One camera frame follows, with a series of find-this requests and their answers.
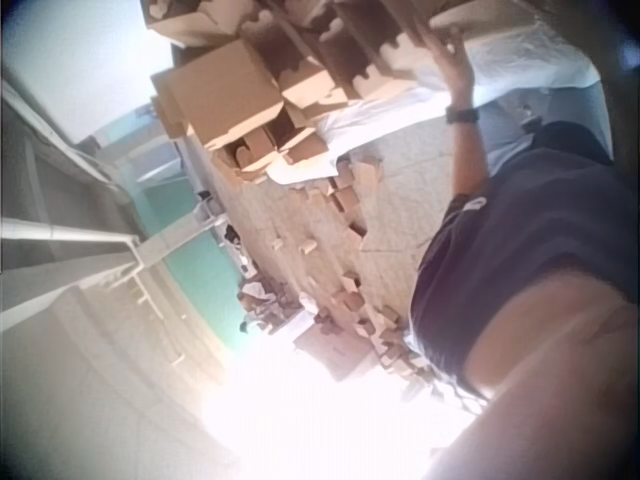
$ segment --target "man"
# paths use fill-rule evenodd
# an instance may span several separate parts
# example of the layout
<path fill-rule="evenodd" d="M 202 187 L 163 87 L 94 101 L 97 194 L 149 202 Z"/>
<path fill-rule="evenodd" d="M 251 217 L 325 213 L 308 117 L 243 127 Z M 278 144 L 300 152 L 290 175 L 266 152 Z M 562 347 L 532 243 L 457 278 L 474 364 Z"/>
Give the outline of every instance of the man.
<path fill-rule="evenodd" d="M 478 127 L 459 33 L 422 35 L 451 92 L 453 200 L 411 327 L 439 371 L 489 400 L 428 478 L 610 478 L 637 435 L 637 189 L 577 123 L 543 118 L 502 155 L 512 145 Z"/>

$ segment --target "green wall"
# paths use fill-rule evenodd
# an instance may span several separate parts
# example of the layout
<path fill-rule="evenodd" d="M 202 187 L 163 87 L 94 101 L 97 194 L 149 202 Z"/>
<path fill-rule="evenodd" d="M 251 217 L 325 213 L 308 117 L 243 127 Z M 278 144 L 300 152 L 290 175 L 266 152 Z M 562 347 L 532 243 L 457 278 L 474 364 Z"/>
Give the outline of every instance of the green wall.
<path fill-rule="evenodd" d="M 197 197 L 184 178 L 151 187 L 134 197 L 138 215 L 148 235 L 154 235 L 189 213 Z M 205 232 L 165 258 L 165 264 L 202 318 L 233 351 L 248 345 L 239 330 L 244 309 L 236 298 L 241 274 L 226 251 Z"/>

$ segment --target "white logo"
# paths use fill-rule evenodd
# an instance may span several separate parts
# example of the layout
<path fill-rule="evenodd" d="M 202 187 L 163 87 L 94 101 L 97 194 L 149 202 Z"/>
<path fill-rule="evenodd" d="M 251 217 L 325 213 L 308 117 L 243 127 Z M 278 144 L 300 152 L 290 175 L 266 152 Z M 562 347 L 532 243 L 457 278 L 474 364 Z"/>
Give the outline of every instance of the white logo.
<path fill-rule="evenodd" d="M 487 204 L 487 199 L 484 197 L 474 198 L 470 202 L 467 202 L 463 207 L 462 211 L 466 212 L 467 210 L 480 210 Z"/>

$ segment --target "t-shirt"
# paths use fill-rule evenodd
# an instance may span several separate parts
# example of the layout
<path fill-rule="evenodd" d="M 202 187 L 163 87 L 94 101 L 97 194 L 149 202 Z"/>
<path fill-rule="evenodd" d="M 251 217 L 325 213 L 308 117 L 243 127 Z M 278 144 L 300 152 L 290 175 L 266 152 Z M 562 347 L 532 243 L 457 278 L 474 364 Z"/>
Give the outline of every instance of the t-shirt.
<path fill-rule="evenodd" d="M 638 192 L 613 167 L 557 150 L 511 160 L 454 198 L 420 265 L 411 327 L 463 388 L 467 355 L 513 296 L 551 271 L 580 270 L 638 302 Z"/>

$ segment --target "bare skin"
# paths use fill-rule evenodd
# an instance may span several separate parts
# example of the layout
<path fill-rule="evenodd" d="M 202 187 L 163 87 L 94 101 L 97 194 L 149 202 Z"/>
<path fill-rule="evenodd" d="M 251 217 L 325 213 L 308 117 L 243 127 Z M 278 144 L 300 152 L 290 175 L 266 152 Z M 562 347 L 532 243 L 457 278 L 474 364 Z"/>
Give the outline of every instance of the bare skin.
<path fill-rule="evenodd" d="M 464 45 L 422 34 L 454 107 L 471 108 Z M 473 194 L 488 180 L 480 132 L 453 128 L 452 190 Z M 536 282 L 474 344 L 465 379 L 491 402 L 425 480 L 611 478 L 637 434 L 637 359 L 638 309 L 613 287 L 575 271 Z"/>

